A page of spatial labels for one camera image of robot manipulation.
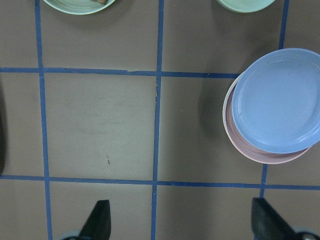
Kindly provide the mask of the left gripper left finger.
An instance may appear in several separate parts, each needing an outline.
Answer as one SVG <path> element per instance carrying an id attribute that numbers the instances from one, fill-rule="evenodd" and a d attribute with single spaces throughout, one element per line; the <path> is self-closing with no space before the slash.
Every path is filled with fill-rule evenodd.
<path id="1" fill-rule="evenodd" d="M 99 200 L 96 202 L 77 238 L 80 240 L 109 240 L 110 236 L 110 201 Z"/>

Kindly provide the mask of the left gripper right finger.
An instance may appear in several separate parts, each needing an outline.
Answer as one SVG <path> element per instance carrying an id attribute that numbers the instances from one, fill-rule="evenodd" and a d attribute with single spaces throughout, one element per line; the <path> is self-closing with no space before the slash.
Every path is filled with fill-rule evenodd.
<path id="1" fill-rule="evenodd" d="M 312 231 L 293 229 L 264 198 L 252 199 L 251 230 L 257 240 L 318 240 L 320 238 Z"/>

